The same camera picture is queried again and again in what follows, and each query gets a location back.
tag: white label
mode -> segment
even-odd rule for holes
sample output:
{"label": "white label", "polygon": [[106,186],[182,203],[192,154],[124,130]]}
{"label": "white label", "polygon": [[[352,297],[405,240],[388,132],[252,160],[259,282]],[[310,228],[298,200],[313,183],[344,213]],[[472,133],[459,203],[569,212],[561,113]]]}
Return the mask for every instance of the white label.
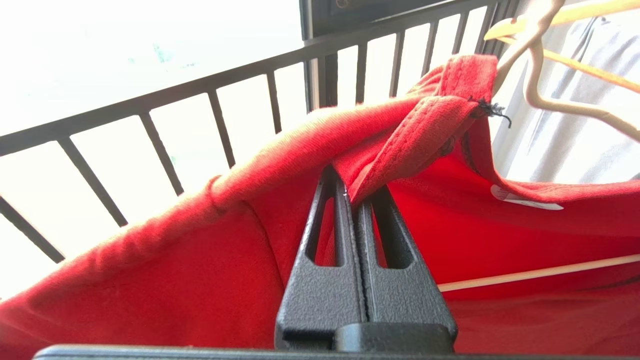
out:
{"label": "white label", "polygon": [[497,185],[491,186],[491,194],[498,200],[512,202],[514,204],[520,204],[524,206],[530,206],[532,208],[544,209],[544,210],[562,210],[562,206],[558,204],[547,204],[545,202],[536,202],[527,200],[521,196],[512,194],[505,189]]}

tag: red t-shirt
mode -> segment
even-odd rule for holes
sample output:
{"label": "red t-shirt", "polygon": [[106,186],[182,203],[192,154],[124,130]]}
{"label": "red t-shirt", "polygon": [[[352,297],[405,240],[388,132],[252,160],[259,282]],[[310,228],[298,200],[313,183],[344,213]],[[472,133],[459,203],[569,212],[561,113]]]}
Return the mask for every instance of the red t-shirt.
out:
{"label": "red t-shirt", "polygon": [[[354,203],[389,184],[438,283],[640,253],[640,181],[516,183],[496,174],[477,103],[491,101],[496,63],[458,56],[406,96],[311,113],[202,191],[0,303],[0,357],[28,359],[58,343],[272,348],[329,164]],[[502,201],[493,186],[562,209]],[[326,263],[328,223],[317,252]],[[456,350],[638,356],[638,274],[631,263],[445,292],[460,328]]]}

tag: hanger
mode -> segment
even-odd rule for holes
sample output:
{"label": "hanger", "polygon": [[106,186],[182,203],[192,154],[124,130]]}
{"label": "hanger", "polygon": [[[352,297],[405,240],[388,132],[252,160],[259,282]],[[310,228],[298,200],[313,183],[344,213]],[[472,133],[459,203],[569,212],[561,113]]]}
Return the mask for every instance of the hanger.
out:
{"label": "hanger", "polygon": [[[558,10],[550,25],[565,24],[590,17],[609,15],[640,8],[638,0],[592,0],[566,5]],[[508,37],[521,33],[529,21],[527,14],[515,19],[504,19],[493,25],[484,35],[485,40]]]}
{"label": "hanger", "polygon": [[[542,63],[544,61],[544,48],[542,46],[542,35],[547,31],[549,26],[554,22],[555,16],[560,13],[561,16],[556,23],[566,22],[571,20],[583,19],[583,17],[597,16],[605,13],[617,12],[622,8],[627,10],[633,8],[629,3],[635,3],[637,1],[629,0],[608,0],[608,1],[588,1],[582,4],[581,7],[571,6],[564,7],[564,0],[549,0],[546,2],[546,6],[538,6],[534,9],[535,14],[526,17],[522,17],[525,24],[519,25],[522,30],[523,37],[521,40],[511,46],[504,53],[500,62],[498,62],[498,71],[493,86],[493,93],[495,94],[502,86],[507,73],[513,66],[513,63],[522,55],[525,51],[529,52],[530,62],[527,66],[527,72],[525,74],[525,100],[533,107],[550,111],[559,111],[563,113],[571,113],[574,115],[583,115],[587,117],[596,118],[611,127],[617,129],[621,133],[631,137],[637,142],[640,142],[640,129],[635,125],[624,121],[623,119],[613,115],[607,110],[591,105],[584,104],[575,101],[560,101],[555,99],[544,98],[538,92],[538,81],[540,80],[540,72],[542,70]],[[504,23],[499,22],[494,25],[495,28],[503,27]],[[518,19],[508,19],[511,25],[518,23]],[[494,36],[497,33],[494,27],[487,31],[488,35],[485,35],[485,39],[489,36]]]}
{"label": "hanger", "polygon": [[[563,5],[564,0],[549,0],[547,1],[546,6],[538,6],[538,3],[536,3],[536,14],[528,13],[525,17],[506,19],[498,22],[489,29],[484,37],[485,40],[507,37],[518,32],[523,33],[522,38],[520,40],[515,40],[514,44],[507,49],[500,59],[500,62],[498,62],[498,72],[493,86],[493,93],[495,94],[500,89],[513,63],[520,57],[520,55],[525,51],[528,51],[531,61],[527,67],[524,92],[525,99],[529,104],[531,104],[531,106],[546,110],[594,117],[606,122],[620,130],[622,133],[625,133],[640,142],[640,131],[638,128],[623,121],[622,119],[619,119],[618,117],[615,117],[614,115],[611,115],[608,111],[603,110],[598,106],[582,104],[579,102],[544,99],[538,93],[538,80],[540,79],[540,71],[544,60],[544,48],[542,46],[541,38],[551,24],[560,24],[562,22],[575,21],[586,17],[605,15],[608,13],[629,10],[631,8],[640,8],[640,1],[587,1],[577,5],[564,7]],[[586,263],[556,266],[527,272],[483,277],[480,279],[449,282],[439,284],[438,288],[442,292],[454,291],[476,288],[479,286],[502,284],[505,282],[536,279],[552,275],[569,274],[572,272],[593,270],[636,262],[640,262],[640,254],[589,261]]]}
{"label": "hanger", "polygon": [[[563,24],[589,17],[609,15],[611,13],[624,12],[637,8],[640,8],[640,1],[637,0],[587,1],[585,3],[563,6],[560,8],[556,16],[554,16],[551,21],[551,25]],[[513,45],[516,43],[516,39],[514,39],[512,35],[522,32],[525,29],[527,22],[528,19],[526,15],[519,16],[515,20],[504,19],[491,27],[491,29],[489,29],[485,34],[484,39],[497,39]],[[640,94],[640,84],[626,80],[621,76],[583,64],[579,61],[561,56],[560,54],[549,50],[544,50],[544,57]]]}
{"label": "hanger", "polygon": [[[507,43],[509,45],[513,45],[515,44],[515,42],[517,41],[516,39],[514,39],[513,37],[499,37],[497,38],[498,40],[500,40],[501,42]],[[572,69],[581,71],[585,74],[589,74],[592,75],[598,79],[604,80],[608,83],[612,83],[616,86],[620,86],[626,89],[629,89],[633,92],[637,92],[640,94],[640,84],[639,83],[635,83],[633,81],[629,81],[625,78],[623,78],[622,76],[618,76],[616,74],[612,74],[608,71],[604,71],[602,69],[598,69],[597,67],[593,67],[591,65],[587,65],[587,64],[583,64],[577,60],[571,59],[571,58],[567,58],[565,56],[562,56],[558,53],[554,53],[553,51],[549,51],[547,49],[544,49],[544,56],[545,58],[549,59],[549,60],[553,60],[555,62],[564,64]]]}

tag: black railing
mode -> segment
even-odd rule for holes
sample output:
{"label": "black railing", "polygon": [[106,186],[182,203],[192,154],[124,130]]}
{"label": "black railing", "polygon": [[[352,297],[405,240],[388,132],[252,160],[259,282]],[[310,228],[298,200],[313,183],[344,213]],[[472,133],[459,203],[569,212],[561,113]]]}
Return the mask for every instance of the black railing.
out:
{"label": "black railing", "polygon": [[[411,13],[399,15],[391,19],[373,22],[349,33],[332,34],[313,38],[311,40],[307,40],[303,47],[288,53],[256,61],[254,63],[219,72],[204,78],[172,86],[170,88],[111,104],[92,111],[87,111],[86,113],[81,113],[0,136],[0,156],[23,151],[47,142],[58,142],[80,174],[84,177],[84,180],[90,185],[102,205],[109,211],[109,214],[113,217],[114,221],[119,226],[124,226],[127,224],[127,220],[118,209],[99,178],[87,164],[83,155],[70,139],[72,135],[95,127],[103,126],[126,117],[138,116],[144,125],[147,135],[151,140],[175,193],[180,195],[183,192],[180,179],[173,167],[166,149],[164,148],[162,139],[158,134],[151,116],[149,115],[151,110],[198,94],[208,94],[218,133],[220,134],[220,140],[227,158],[227,163],[229,167],[232,167],[236,161],[223,118],[223,110],[218,99],[219,88],[238,83],[255,76],[266,75],[269,98],[271,100],[271,111],[273,114],[274,132],[278,133],[282,130],[282,125],[280,123],[280,110],[276,94],[275,70],[294,65],[296,63],[308,62],[314,59],[322,59],[322,61],[319,62],[324,63],[324,59],[331,56],[337,56],[337,52],[339,50],[357,45],[358,58],[356,65],[356,95],[354,102],[360,103],[364,100],[368,41],[384,37],[386,35],[396,34],[394,61],[389,88],[389,95],[395,96],[398,88],[398,78],[404,47],[404,34],[408,28],[423,24],[430,24],[422,67],[422,75],[424,75],[431,65],[436,32],[438,30],[438,22],[440,19],[460,14],[456,37],[452,45],[452,54],[455,54],[460,51],[469,12],[473,9],[486,6],[487,10],[478,34],[475,50],[476,53],[499,55],[502,51],[502,46],[497,44],[495,40],[485,43],[482,36],[492,24],[495,24],[497,21],[504,18],[514,16],[517,5],[517,0],[449,0]],[[319,104],[335,104],[337,101],[337,68],[332,67],[329,69],[329,67],[318,66],[316,71],[316,78],[319,80],[318,85],[311,90],[318,95]],[[313,108],[313,106],[311,106],[311,104],[307,104],[307,108]],[[0,197],[0,212],[53,261],[60,262],[64,259],[62,254],[2,197]]]}

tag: loose thread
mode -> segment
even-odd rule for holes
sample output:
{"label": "loose thread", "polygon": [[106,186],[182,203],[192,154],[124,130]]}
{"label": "loose thread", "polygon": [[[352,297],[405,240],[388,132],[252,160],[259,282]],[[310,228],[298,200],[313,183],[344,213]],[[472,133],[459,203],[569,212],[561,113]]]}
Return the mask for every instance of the loose thread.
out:
{"label": "loose thread", "polygon": [[482,109],[487,116],[500,116],[504,119],[507,119],[507,121],[509,122],[509,129],[511,129],[511,118],[509,118],[507,115],[503,114],[502,112],[504,111],[504,107],[500,106],[499,104],[490,104],[488,102],[486,102],[486,100],[484,98],[480,99],[480,100],[474,100],[473,97],[469,97],[469,101],[475,101],[478,103],[478,108]]}

